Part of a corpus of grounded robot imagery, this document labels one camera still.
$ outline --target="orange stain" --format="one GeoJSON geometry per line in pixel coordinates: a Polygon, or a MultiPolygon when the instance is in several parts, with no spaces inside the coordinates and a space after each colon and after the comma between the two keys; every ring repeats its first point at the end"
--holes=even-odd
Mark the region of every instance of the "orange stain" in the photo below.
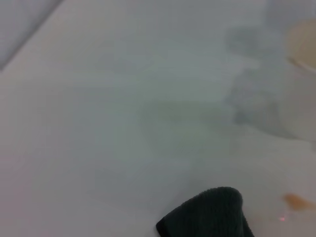
{"type": "Polygon", "coordinates": [[[316,210],[315,203],[304,200],[296,194],[286,194],[283,196],[283,200],[293,211],[316,210]]]}

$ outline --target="dark washcloth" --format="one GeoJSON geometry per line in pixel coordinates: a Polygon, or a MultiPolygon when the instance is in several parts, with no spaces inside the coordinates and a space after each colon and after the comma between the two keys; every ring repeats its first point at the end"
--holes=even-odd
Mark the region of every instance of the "dark washcloth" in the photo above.
{"type": "Polygon", "coordinates": [[[242,196],[230,187],[209,189],[177,207],[156,225],[161,237],[254,237],[242,196]]]}

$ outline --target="white tub floor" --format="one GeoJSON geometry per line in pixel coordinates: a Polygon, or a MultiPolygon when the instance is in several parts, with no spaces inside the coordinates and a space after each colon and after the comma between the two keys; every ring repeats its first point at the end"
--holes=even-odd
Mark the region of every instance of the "white tub floor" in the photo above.
{"type": "Polygon", "coordinates": [[[256,237],[313,237],[315,146],[280,127],[265,0],[66,0],[1,74],[0,233],[154,237],[232,186],[256,237]]]}

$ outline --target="dark gray cloth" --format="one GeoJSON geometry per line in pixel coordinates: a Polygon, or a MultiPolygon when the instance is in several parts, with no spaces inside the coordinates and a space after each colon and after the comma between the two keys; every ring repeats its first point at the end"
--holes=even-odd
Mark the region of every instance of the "dark gray cloth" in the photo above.
{"type": "Polygon", "coordinates": [[[254,237],[236,189],[209,189],[186,201],[156,225],[161,237],[254,237]]]}

